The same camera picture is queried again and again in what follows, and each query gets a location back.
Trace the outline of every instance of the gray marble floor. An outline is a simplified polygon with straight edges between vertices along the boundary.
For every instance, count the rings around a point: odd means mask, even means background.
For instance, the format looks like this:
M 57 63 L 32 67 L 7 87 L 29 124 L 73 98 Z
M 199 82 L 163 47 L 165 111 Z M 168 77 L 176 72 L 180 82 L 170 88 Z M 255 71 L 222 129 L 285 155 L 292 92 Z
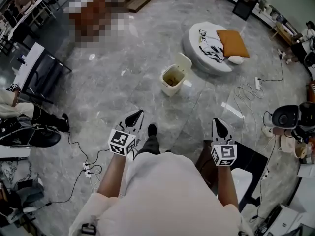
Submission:
M 202 140 L 210 138 L 211 121 L 224 118 L 234 128 L 234 136 L 241 140 L 243 119 L 229 109 L 238 108 L 233 89 L 241 83 L 254 85 L 254 77 L 281 77 L 277 40 L 270 40 L 269 29 L 250 16 L 243 21 L 232 13 L 234 5 L 226 0 L 153 0 L 137 14 L 132 14 L 128 28 L 113 41 L 101 39 L 89 48 L 76 47 L 67 60 L 73 69 L 58 83 L 53 98 L 55 105 L 47 109 L 70 117 L 71 140 L 79 141 L 82 149 L 94 161 L 96 152 L 107 148 L 107 138 L 116 118 L 130 110 L 145 111 L 141 137 L 150 122 L 159 128 L 161 150 L 172 149 L 196 161 Z M 212 77 L 194 66 L 188 81 L 174 97 L 165 96 L 159 87 L 161 72 L 174 62 L 174 55 L 182 50 L 183 33 L 193 24 L 209 21 L 228 30 L 238 30 L 251 58 L 225 77 Z M 299 104 L 306 99 L 305 84 L 309 77 L 301 64 L 283 64 L 283 81 L 265 82 L 263 99 L 251 102 L 252 111 L 237 99 L 245 116 L 243 143 L 261 151 L 269 139 L 264 137 L 262 116 L 284 104 Z M 269 157 L 274 141 L 261 151 Z M 264 217 L 277 203 L 285 201 L 295 186 L 298 161 L 291 154 L 278 152 L 279 140 L 269 162 L 270 173 L 262 182 L 262 205 L 259 215 Z M 104 170 L 112 154 L 102 152 L 98 159 Z M 46 200 L 66 200 L 77 178 L 85 156 L 77 145 L 69 145 L 67 136 L 54 147 L 34 149 L 31 161 L 42 177 Z M 91 193 L 89 180 L 81 176 L 72 199 L 37 212 L 36 223 L 48 236 L 67 235 L 68 227 Z M 258 197 L 259 186 L 253 197 Z M 247 205 L 242 214 L 247 220 L 257 208 Z

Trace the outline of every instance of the white trash bin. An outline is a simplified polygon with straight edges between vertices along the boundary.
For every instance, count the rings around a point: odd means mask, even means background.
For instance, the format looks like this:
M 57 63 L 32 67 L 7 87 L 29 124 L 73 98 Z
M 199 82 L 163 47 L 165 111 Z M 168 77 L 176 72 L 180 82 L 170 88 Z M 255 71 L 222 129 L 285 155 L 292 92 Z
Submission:
M 162 91 L 168 96 L 176 94 L 190 71 L 191 60 L 184 54 L 178 53 L 175 56 L 175 64 L 171 65 L 160 76 L 160 86 Z

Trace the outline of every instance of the orange pillow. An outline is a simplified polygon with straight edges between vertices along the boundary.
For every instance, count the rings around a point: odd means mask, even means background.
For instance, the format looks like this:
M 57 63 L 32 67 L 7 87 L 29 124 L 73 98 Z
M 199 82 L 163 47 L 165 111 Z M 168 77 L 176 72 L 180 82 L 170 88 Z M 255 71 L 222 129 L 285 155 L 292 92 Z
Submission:
M 217 34 L 223 45 L 223 53 L 225 57 L 241 56 L 249 58 L 250 55 L 244 45 L 242 37 L 235 30 L 218 30 Z

